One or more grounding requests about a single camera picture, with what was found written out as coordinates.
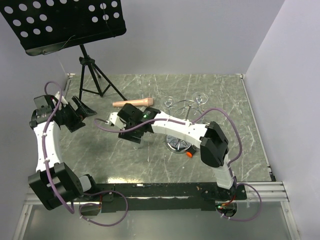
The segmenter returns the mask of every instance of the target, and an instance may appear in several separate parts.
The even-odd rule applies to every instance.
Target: metal base
[[[122,93],[117,89],[117,87],[110,81],[110,79],[102,72],[102,70],[97,66],[96,60],[92,59],[88,54],[85,49],[85,46],[83,44],[80,45],[81,51],[83,53],[83,57],[79,57],[80,64],[82,65],[82,71],[81,71],[81,82],[80,82],[80,89],[79,89],[79,99],[81,100],[82,98],[82,92],[88,92],[92,94],[97,94],[100,97],[103,97],[106,91],[110,88],[113,87],[113,89],[120,95],[120,97],[124,100],[127,101],[127,99],[122,95]],[[95,87],[98,92],[91,91],[88,89],[84,89],[84,78],[85,78],[85,70],[86,66],[89,68],[89,71],[91,73],[91,76],[93,78]],[[100,83],[97,79],[101,79],[101,75],[103,78],[109,83],[109,85],[105,88],[104,91],[102,91]]]

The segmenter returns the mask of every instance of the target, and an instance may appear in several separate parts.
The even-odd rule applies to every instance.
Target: wall
[[[245,73],[283,2],[123,0],[126,34],[86,47],[110,74]],[[81,73],[79,47],[58,55]]]
[[[287,0],[246,86],[269,161],[284,181],[303,240],[320,238],[320,1]]]
[[[26,55],[14,32],[0,14],[0,239],[14,235],[27,192],[28,176],[35,173],[37,140],[29,127],[34,97],[44,84],[66,83],[57,55]]]

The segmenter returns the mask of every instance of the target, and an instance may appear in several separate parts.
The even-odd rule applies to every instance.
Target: gray marble surface
[[[191,99],[194,92],[205,92],[209,100],[204,109],[224,109],[235,122],[243,144],[243,154],[234,162],[232,170],[239,181],[270,181],[266,159],[248,100],[237,75],[214,74],[168,74],[168,75],[108,75],[109,79],[128,99],[152,97],[154,108],[168,113],[163,100],[173,96],[177,101]],[[102,88],[107,83],[100,81]],[[79,95],[80,76],[72,78],[66,98]],[[85,77],[84,87],[96,90],[91,76]],[[84,92],[82,101],[98,115],[84,120],[86,126],[70,133],[61,128],[61,152],[63,161],[78,175],[92,175],[97,183],[175,183],[213,182],[212,168],[200,159],[200,153],[193,158],[175,154],[165,146],[165,136],[145,134],[144,144],[139,150],[134,144],[119,139],[118,134],[96,128],[95,117],[108,119],[111,112],[119,108],[112,102],[121,101],[120,96],[110,88],[104,97]],[[220,124],[229,140],[229,156],[232,159],[239,151],[235,133],[225,117],[219,112],[210,112],[205,120]]]

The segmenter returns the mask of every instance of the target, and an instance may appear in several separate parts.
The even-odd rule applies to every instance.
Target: black music stand
[[[82,92],[101,97],[116,86],[87,54],[84,44],[114,38],[126,33],[120,0],[0,0],[0,12],[19,38],[26,54],[47,55],[65,48],[80,46],[83,57],[79,99]],[[83,89],[85,68],[88,66],[98,92]],[[97,76],[109,83],[102,91]]]

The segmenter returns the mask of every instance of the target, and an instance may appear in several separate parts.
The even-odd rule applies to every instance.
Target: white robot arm
[[[62,161],[60,153],[60,127],[65,125],[70,132],[74,132],[85,126],[83,120],[86,117],[97,114],[82,103],[77,97],[74,96],[72,98],[78,106],[77,110],[62,97],[62,104],[55,113],[53,119],[48,123],[48,128],[45,133],[46,137],[44,140],[47,158],[44,158],[44,129],[49,116],[56,107],[58,102],[57,97],[59,97],[59,95],[43,95],[36,97],[34,102],[37,109],[34,110],[29,123],[37,139],[38,163],[36,173],[28,177],[28,183],[48,210],[52,210],[62,203],[50,186],[46,173],[45,161],[48,161],[52,179],[58,179],[58,181],[53,181],[56,182],[54,183],[55,188],[66,202],[81,197],[84,192],[92,188],[92,183],[94,183],[93,178],[88,174],[77,177]]]
[[[213,167],[216,183],[220,188],[230,189],[233,186],[234,173],[229,165],[228,140],[216,122],[211,122],[210,125],[192,124],[152,107],[147,107],[142,112],[131,104],[126,104],[119,112],[111,113],[108,122],[111,126],[126,130],[151,119],[154,122],[136,131],[120,133],[119,138],[139,143],[144,132],[151,132],[184,140],[200,149],[201,160]]]

